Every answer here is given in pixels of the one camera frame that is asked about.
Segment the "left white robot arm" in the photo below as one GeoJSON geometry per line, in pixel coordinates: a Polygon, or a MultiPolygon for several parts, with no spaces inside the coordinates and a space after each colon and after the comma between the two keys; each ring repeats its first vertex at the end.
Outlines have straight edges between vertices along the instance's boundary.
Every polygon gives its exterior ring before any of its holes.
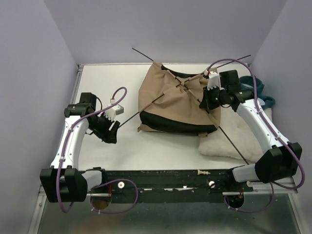
{"type": "Polygon", "coordinates": [[[108,187],[104,169],[78,169],[80,151],[87,130],[105,143],[117,142],[120,122],[115,118],[124,112],[124,108],[119,101],[111,99],[109,106],[97,111],[96,103],[96,95],[81,93],[79,102],[68,105],[64,110],[65,124],[57,154],[50,167],[41,170],[39,175],[51,203],[82,202],[92,188],[102,193],[108,187]]]}

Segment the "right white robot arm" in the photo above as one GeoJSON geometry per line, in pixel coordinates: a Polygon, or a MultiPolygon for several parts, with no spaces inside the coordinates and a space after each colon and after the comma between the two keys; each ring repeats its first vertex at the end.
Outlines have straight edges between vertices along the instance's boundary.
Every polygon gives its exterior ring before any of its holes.
{"type": "Polygon", "coordinates": [[[254,92],[242,89],[236,70],[226,72],[204,71],[208,84],[203,88],[201,109],[212,111],[229,105],[249,126],[256,137],[263,156],[254,164],[232,168],[232,175],[225,177],[224,185],[230,191],[241,187],[242,182],[262,183],[291,177],[296,174],[302,154],[299,143],[291,143],[273,125],[261,106],[255,102],[254,92]]]}

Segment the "teal double pet bowl stand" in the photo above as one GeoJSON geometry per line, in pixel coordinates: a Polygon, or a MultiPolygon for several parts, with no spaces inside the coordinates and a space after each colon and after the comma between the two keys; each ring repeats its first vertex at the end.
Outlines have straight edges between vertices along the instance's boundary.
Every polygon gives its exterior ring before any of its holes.
{"type": "Polygon", "coordinates": [[[275,105],[275,99],[273,97],[262,94],[265,85],[260,79],[255,78],[254,83],[252,76],[242,76],[239,78],[239,81],[241,83],[241,89],[243,90],[248,89],[253,91],[254,87],[256,88],[257,99],[263,110],[272,108],[275,105]]]}

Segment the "white fluffy cushion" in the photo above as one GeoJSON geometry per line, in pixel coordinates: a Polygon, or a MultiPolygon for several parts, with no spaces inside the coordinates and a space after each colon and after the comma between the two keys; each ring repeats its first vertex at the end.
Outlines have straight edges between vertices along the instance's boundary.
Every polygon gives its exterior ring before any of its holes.
{"type": "Polygon", "coordinates": [[[220,128],[200,139],[199,152],[206,156],[222,156],[258,161],[263,153],[246,122],[231,108],[221,108],[220,128]]]}

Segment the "white chess piece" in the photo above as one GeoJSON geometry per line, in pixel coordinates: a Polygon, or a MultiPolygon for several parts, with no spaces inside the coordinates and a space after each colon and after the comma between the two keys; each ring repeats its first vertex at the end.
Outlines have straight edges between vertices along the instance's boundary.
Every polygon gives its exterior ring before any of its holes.
{"type": "Polygon", "coordinates": [[[197,171],[197,175],[210,175],[211,173],[209,171],[202,171],[202,170],[198,170],[197,171]]]}

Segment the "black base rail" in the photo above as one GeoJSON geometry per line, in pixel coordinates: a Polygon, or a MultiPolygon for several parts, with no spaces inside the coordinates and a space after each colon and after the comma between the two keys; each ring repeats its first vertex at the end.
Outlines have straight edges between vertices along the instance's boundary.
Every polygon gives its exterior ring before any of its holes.
{"type": "Polygon", "coordinates": [[[195,170],[106,171],[104,185],[87,194],[92,198],[108,196],[113,203],[221,203],[224,195],[251,192],[245,182],[230,178],[228,169],[199,169],[210,175],[197,175],[195,170]]]}

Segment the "aluminium frame rail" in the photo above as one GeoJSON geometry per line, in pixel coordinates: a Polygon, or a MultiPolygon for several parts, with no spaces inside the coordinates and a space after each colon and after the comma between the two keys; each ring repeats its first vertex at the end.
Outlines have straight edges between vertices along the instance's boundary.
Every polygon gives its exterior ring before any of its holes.
{"type": "MultiPolygon", "coordinates": [[[[78,64],[77,67],[78,67],[78,70],[77,70],[77,75],[75,78],[74,88],[73,88],[71,98],[70,98],[70,103],[74,103],[74,101],[76,100],[84,65],[78,64]]],[[[47,202],[47,196],[45,194],[43,186],[40,184],[37,201],[35,204],[35,209],[34,209],[31,223],[27,232],[28,234],[38,233],[39,228],[40,228],[40,223],[44,215],[46,202],[47,202]]]]}

